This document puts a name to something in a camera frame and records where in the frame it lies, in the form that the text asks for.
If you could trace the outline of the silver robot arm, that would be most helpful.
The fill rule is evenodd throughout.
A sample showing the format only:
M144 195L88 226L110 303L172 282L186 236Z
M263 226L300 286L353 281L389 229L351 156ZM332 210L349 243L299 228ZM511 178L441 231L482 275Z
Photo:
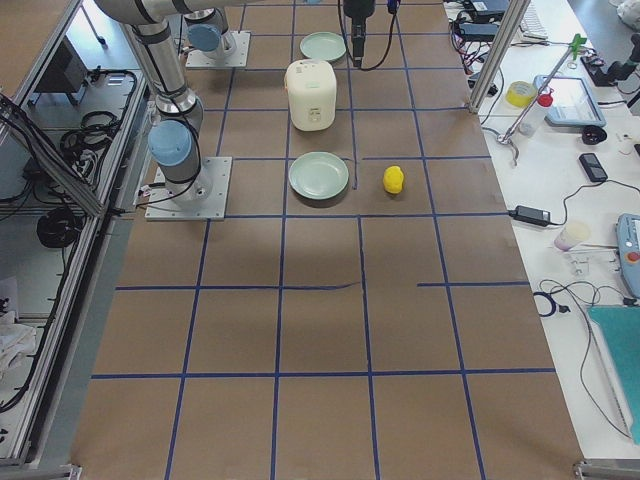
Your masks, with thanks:
M202 46L224 49L223 1L98 1L118 22L154 93L156 119L147 144L164 178L164 193L142 206L156 220L224 218L232 160L201 153L204 107L188 85L168 18L183 15L202 32Z
M339 33L315 32L300 43L306 59L335 62L348 57L362 67L365 56L366 22L374 14L373 1L339 1ZM203 10L187 14L181 21L190 47L186 66L191 69L241 68L247 65L251 33L229 28L225 10Z

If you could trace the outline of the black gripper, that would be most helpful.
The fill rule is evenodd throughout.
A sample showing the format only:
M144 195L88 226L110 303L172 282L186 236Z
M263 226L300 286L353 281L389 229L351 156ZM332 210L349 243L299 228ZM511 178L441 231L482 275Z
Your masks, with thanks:
M375 12L375 0L344 0L344 14L351 19L352 60L361 67L365 52L366 18Z

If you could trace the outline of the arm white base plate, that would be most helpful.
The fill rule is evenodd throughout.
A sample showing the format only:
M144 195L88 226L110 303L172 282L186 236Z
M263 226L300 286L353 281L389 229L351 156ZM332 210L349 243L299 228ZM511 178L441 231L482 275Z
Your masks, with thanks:
M204 157L194 183L179 188L166 183L163 172L157 167L154 181L162 186L151 190L145 218L148 221L223 220L231 171L231 157Z
M251 33L232 31L220 33L215 28L193 28L188 33L191 51L186 60L187 69L245 68Z

